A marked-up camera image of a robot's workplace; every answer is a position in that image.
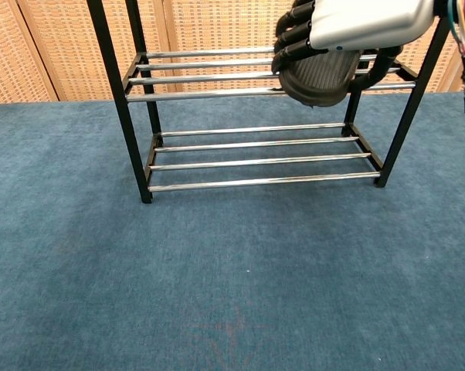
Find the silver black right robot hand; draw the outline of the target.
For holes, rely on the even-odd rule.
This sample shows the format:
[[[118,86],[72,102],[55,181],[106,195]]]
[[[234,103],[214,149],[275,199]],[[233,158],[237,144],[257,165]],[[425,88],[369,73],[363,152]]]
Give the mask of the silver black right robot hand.
[[[294,1],[277,21],[271,71],[329,52],[376,49],[374,66],[351,84],[365,90],[383,79],[402,47],[436,17],[434,1]]]

